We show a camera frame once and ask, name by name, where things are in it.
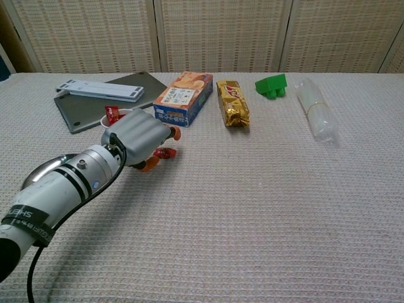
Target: gold wrapper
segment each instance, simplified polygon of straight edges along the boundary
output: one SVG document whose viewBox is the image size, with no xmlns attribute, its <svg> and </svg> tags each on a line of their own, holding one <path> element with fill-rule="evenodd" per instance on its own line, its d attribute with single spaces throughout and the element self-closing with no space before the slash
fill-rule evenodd
<svg viewBox="0 0 404 303">
<path fill-rule="evenodd" d="M 219 106 L 226 126 L 250 125 L 250 111 L 237 81 L 217 81 Z"/>
</svg>

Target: black cable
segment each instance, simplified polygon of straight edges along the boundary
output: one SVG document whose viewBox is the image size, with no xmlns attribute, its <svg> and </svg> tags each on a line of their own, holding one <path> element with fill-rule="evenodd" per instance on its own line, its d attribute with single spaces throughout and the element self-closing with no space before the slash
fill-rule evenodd
<svg viewBox="0 0 404 303">
<path fill-rule="evenodd" d="M 119 168 L 117 170 L 117 172 L 114 174 L 114 176 L 111 178 L 110 181 L 108 181 L 106 183 L 106 185 L 104 185 L 102 187 L 102 189 L 100 189 L 99 191 L 97 191 L 93 196 L 88 197 L 86 200 L 84 200 L 84 202 L 80 203 L 78 206 L 76 206 L 75 208 L 73 208 L 71 211 L 69 211 L 69 213 L 67 215 L 65 215 L 53 228 L 53 230 L 56 232 L 60 226 L 62 226 L 62 224 L 71 217 L 72 214 L 74 214 L 76 211 L 78 211 L 80 208 L 82 208 L 83 206 L 85 206 L 88 202 L 90 202 L 92 199 L 96 198 L 99 194 L 101 194 L 103 191 L 105 191 L 117 178 L 118 176 L 121 174 L 122 170 L 125 167 L 125 163 L 126 163 L 126 158 L 127 158 L 127 153 L 126 153 L 126 148 L 125 146 L 122 144 L 122 142 L 119 140 L 119 138 L 114 134 L 111 133 L 110 134 L 110 143 L 116 144 L 119 149 L 122 151 L 122 159 L 121 159 L 121 163 L 119 164 Z M 37 252 L 35 253 L 35 256 L 32 259 L 31 262 L 31 266 L 30 266 L 30 270 L 28 272 L 28 279 L 27 279 L 27 295 L 28 295 L 28 302 L 29 303 L 35 303 L 34 299 L 33 299 L 33 292 L 32 292 L 32 277 L 33 277 L 33 271 L 35 270 L 35 266 L 37 265 L 38 259 L 42 253 L 42 251 L 44 250 L 44 247 L 40 247 L 38 248 Z"/>
</svg>

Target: orange gripper tip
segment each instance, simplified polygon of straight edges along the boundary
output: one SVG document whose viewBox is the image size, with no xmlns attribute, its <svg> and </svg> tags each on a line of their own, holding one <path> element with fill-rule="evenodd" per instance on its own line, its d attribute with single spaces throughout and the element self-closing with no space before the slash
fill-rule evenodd
<svg viewBox="0 0 404 303">
<path fill-rule="evenodd" d="M 178 126 L 173 126 L 175 133 L 174 133 L 174 140 L 178 141 L 181 138 L 181 129 Z"/>
<path fill-rule="evenodd" d="M 148 172 L 149 170 L 156 167 L 158 161 L 160 161 L 160 159 L 158 157 L 151 156 L 149 159 L 146 160 L 146 166 L 143 167 L 140 171 L 141 172 Z"/>
</svg>

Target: red snack packet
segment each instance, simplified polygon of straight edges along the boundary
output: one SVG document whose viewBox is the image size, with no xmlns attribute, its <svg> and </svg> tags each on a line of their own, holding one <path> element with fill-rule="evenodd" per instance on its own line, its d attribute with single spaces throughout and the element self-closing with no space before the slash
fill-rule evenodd
<svg viewBox="0 0 404 303">
<path fill-rule="evenodd" d="M 109 126 L 119 120 L 118 106 L 105 106 Z"/>
<path fill-rule="evenodd" d="M 176 154 L 177 154 L 176 150 L 173 150 L 172 148 L 168 147 L 159 147 L 153 153 L 154 156 L 160 159 L 174 158 Z"/>
</svg>

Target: beige wall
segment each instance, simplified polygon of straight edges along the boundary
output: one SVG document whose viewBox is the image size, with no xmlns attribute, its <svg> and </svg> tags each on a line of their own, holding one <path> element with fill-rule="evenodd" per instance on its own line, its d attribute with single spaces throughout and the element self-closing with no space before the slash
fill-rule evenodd
<svg viewBox="0 0 404 303">
<path fill-rule="evenodd" d="M 402 0 L 4 4 L 36 71 L 404 72 Z"/>
</svg>

